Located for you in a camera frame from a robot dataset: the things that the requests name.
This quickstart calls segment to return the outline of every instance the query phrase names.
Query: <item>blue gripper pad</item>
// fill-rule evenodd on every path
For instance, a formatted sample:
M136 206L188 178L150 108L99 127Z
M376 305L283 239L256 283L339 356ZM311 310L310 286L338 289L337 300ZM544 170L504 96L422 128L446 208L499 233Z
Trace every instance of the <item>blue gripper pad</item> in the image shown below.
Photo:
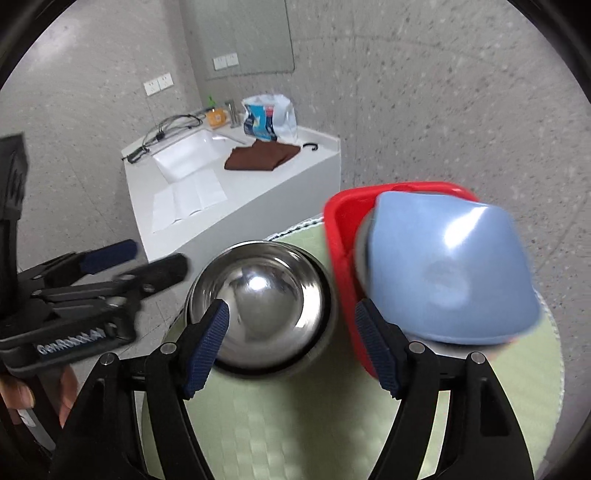
M394 398L400 389L396 377L396 360L362 302L355 307L355 326L374 366L379 384Z
M224 301L216 301L209 307L201 322L207 322L200 342L193 351L186 365L186 382L183 393L186 398L193 398L195 392L205 386L209 372L217 357L222 341L230 323L230 309Z
M123 240L118 244L109 245L87 253L80 262L80 271L95 275L121 263L133 260L138 254L138 244L133 240Z

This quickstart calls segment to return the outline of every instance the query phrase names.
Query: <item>wall outlet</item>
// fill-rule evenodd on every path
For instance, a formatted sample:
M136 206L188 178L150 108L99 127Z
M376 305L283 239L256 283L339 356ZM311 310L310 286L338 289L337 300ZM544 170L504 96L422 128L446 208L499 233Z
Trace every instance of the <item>wall outlet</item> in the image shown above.
M238 65L238 53L229 53L228 55L226 55L226 64L229 67L234 67Z
M228 68L228 63L226 62L226 56L222 57L215 57L213 59L213 69L214 70L222 70Z
M170 73L165 73L161 77L158 77L156 80L158 82L160 90L164 90L165 88L172 87L172 85L174 85L173 78Z
M150 96L160 91L160 85L158 85L158 79L150 80L149 82L144 83L144 89L146 91L146 95Z

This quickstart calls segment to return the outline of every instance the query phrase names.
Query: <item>human hand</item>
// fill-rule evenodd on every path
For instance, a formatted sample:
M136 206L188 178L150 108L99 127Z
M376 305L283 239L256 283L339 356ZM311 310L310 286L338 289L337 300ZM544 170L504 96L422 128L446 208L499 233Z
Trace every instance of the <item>human hand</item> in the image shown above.
M60 386L59 417L63 427L78 394L78 380L70 365L64 368L60 378ZM29 387L10 375L0 375L0 395L10 412L13 423L20 423L20 417L16 410L35 406L35 398Z

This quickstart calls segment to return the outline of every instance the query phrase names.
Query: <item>brown towel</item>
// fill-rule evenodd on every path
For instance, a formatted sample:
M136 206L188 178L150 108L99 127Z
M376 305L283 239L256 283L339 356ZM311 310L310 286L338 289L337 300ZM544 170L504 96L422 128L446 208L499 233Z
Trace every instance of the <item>brown towel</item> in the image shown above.
M256 139L250 147L235 147L226 160L226 170L271 171L295 157L301 148L279 142L263 142Z

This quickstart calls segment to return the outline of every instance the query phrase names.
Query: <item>plastic bag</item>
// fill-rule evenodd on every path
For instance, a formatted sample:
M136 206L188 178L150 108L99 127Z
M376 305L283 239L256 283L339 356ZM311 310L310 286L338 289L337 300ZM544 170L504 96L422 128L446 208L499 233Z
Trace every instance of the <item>plastic bag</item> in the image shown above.
M244 133L261 140L297 141L296 113L285 95L255 95L245 98Z

